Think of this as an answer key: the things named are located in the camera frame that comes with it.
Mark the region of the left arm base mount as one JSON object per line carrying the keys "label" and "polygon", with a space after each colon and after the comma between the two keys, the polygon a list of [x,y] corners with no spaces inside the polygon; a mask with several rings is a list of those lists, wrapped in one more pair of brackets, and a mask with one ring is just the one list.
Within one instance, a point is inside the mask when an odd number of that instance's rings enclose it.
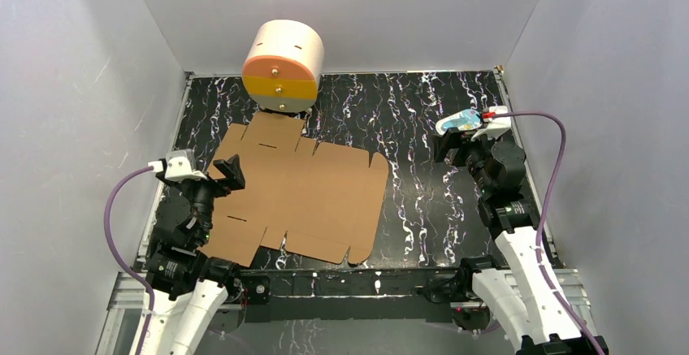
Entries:
{"label": "left arm base mount", "polygon": [[236,279],[227,299],[213,315],[207,331],[228,335],[243,323],[261,323],[269,319],[271,282],[267,276]]}

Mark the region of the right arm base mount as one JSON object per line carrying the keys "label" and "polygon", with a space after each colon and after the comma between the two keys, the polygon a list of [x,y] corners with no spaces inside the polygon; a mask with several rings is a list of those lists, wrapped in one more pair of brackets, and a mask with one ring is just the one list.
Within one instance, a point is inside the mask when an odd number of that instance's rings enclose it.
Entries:
{"label": "right arm base mount", "polygon": [[498,323],[492,323],[488,307],[472,289],[473,274],[497,268],[496,259],[490,255],[476,258],[463,258],[453,276],[433,277],[418,290],[418,294],[431,303],[466,303],[477,301],[478,306],[452,306],[453,322],[462,331],[477,336],[495,331]]}

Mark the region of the brown cardboard box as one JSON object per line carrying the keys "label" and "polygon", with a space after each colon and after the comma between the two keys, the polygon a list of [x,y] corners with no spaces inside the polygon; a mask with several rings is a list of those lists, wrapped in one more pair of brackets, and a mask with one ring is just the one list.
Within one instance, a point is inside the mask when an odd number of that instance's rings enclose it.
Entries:
{"label": "brown cardboard box", "polygon": [[256,113],[231,123],[214,159],[240,158],[245,188],[214,201],[202,252],[248,267],[259,247],[358,264],[370,255],[389,165],[378,152],[317,142],[305,122]]}

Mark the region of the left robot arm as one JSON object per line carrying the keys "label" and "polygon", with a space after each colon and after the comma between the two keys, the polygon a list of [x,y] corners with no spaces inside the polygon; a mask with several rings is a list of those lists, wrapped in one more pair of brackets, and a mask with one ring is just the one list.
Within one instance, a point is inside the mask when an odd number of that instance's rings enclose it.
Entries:
{"label": "left robot arm", "polygon": [[173,230],[152,233],[132,354],[193,354],[219,307],[246,298],[239,266],[201,251],[210,240],[215,200],[245,187],[239,155],[213,165],[219,178],[198,170],[190,149],[148,164],[158,180],[180,191],[189,214]]}

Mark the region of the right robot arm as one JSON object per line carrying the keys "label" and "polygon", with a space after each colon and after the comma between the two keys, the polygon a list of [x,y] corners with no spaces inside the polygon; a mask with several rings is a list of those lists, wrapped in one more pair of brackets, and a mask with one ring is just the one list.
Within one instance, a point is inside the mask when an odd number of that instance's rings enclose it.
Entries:
{"label": "right robot arm", "polygon": [[450,128],[432,138],[435,162],[451,150],[453,165],[464,167],[479,188],[479,216],[507,262],[492,256],[463,258],[444,285],[468,301],[482,301],[503,328],[516,354],[607,354],[566,300],[543,249],[537,209],[522,194],[526,154],[510,141],[474,141]]}

